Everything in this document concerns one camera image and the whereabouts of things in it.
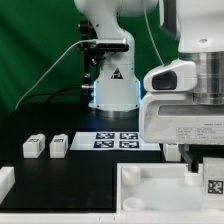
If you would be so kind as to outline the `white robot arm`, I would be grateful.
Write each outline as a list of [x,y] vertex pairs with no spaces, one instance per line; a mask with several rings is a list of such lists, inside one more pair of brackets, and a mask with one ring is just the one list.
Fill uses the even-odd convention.
[[[139,113],[147,143],[224,145],[224,0],[74,0],[91,22],[100,73],[89,107],[105,115]],[[179,39],[178,58],[135,76],[135,40],[119,16],[160,8],[160,24]]]

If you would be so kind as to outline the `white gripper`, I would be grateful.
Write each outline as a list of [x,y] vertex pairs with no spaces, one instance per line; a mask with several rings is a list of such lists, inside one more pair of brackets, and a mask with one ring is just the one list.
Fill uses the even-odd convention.
[[188,171],[197,173],[201,155],[196,145],[224,145],[224,105],[197,105],[188,93],[147,93],[139,133],[148,143],[180,144]]

